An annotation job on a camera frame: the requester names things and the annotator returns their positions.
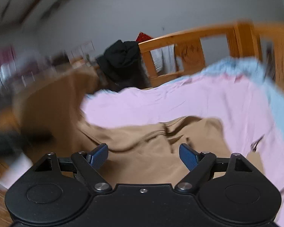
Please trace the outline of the white grey towel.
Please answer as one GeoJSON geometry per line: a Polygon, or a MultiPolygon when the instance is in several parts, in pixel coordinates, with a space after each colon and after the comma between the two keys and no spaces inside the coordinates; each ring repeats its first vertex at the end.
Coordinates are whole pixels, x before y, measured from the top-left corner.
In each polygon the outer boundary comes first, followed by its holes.
{"type": "Polygon", "coordinates": [[[177,71],[174,45],[152,50],[151,56],[157,73],[168,74],[177,71]]]}

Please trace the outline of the red paper wall decoration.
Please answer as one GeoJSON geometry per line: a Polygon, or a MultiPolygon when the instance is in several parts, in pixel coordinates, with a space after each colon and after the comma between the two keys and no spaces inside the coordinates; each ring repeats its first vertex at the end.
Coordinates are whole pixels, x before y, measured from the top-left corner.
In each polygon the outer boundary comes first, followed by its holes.
{"type": "Polygon", "coordinates": [[[138,43],[142,43],[142,42],[145,42],[145,41],[148,41],[148,40],[152,40],[153,37],[143,33],[143,32],[140,32],[136,38],[136,42],[138,43]]]}

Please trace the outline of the light blue bed sheet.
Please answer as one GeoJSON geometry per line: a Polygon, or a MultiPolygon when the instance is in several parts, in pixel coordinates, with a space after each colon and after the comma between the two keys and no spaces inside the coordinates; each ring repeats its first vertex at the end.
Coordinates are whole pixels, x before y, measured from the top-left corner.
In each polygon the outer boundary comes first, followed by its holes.
{"type": "Polygon", "coordinates": [[[218,118],[232,152],[284,145],[284,94],[255,58],[222,59],[164,89],[161,121],[218,118]]]}

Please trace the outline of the pink duvet cover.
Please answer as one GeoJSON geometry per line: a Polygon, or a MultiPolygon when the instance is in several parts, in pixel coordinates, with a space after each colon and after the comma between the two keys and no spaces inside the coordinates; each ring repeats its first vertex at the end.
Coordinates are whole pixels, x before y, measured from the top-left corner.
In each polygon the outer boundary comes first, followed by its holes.
{"type": "Polygon", "coordinates": [[[284,138],[266,96],[243,75],[197,75],[149,90],[97,92],[81,106],[86,121],[105,128],[156,124],[182,116],[220,119],[231,152],[259,153],[267,178],[282,195],[277,223],[284,226],[284,138]]]}

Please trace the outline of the black clothes pile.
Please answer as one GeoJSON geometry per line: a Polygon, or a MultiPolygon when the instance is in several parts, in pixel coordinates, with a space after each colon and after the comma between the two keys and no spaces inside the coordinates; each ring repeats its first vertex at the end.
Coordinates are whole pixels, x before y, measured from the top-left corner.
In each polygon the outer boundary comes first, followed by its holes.
{"type": "Polygon", "coordinates": [[[108,90],[119,92],[128,87],[150,87],[136,41],[117,40],[96,58],[96,62],[107,81],[105,88],[108,90]]]}

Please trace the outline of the tan hooded jacket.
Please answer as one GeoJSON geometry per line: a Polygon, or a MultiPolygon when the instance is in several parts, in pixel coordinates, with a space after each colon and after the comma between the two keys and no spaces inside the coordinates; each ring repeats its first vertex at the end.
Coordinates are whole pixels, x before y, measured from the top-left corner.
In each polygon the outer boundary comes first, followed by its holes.
{"type": "MultiPolygon", "coordinates": [[[[72,71],[37,81],[16,95],[13,110],[21,132],[51,135],[50,139],[33,138],[25,148],[31,161],[36,162],[47,152],[67,157],[105,143],[109,158],[100,173],[110,184],[176,184],[187,173],[179,158],[180,144],[219,157],[232,153],[222,122],[214,117],[182,116],[156,124],[117,128],[88,123],[81,104],[86,94],[97,90],[98,84],[94,71],[72,71]]],[[[259,153],[251,150],[244,156],[264,172],[259,153]]]]}

